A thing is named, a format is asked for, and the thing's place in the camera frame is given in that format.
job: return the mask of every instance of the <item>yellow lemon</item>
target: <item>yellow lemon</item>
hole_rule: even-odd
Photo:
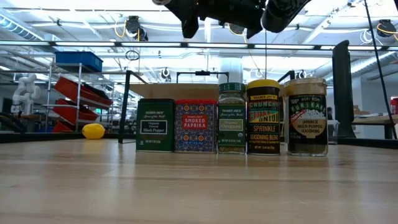
[[[104,136],[105,128],[100,124],[86,124],[81,131],[87,139],[101,139]]]

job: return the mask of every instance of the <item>pillar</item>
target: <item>pillar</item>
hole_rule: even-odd
[[[220,72],[229,72],[229,82],[243,82],[242,58],[226,57],[221,58]],[[226,83],[225,75],[218,75],[218,83]]]

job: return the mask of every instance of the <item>blue crate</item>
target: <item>blue crate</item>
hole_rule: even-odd
[[[55,63],[69,72],[79,72],[78,65],[82,63],[82,72],[90,73],[102,72],[103,61],[93,52],[56,52]]]

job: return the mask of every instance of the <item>spice container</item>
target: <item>spice container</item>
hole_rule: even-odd
[[[139,100],[136,138],[137,151],[172,152],[174,149],[174,100]]]
[[[326,81],[301,78],[285,84],[288,153],[296,156],[328,154]]]
[[[216,153],[215,100],[175,102],[175,152]]]
[[[223,83],[218,86],[218,152],[244,154],[246,152],[246,87],[242,83]]]
[[[280,154],[279,88],[274,80],[248,84],[248,154]]]

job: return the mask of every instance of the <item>table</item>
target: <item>table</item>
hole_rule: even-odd
[[[394,121],[394,124],[398,123],[398,114],[392,115],[392,119]],[[392,139],[392,129],[394,128],[394,125],[390,123],[390,119],[388,116],[355,118],[352,124],[384,126],[384,138]]]
[[[115,139],[0,144],[0,222],[396,223],[398,151],[135,152]]]

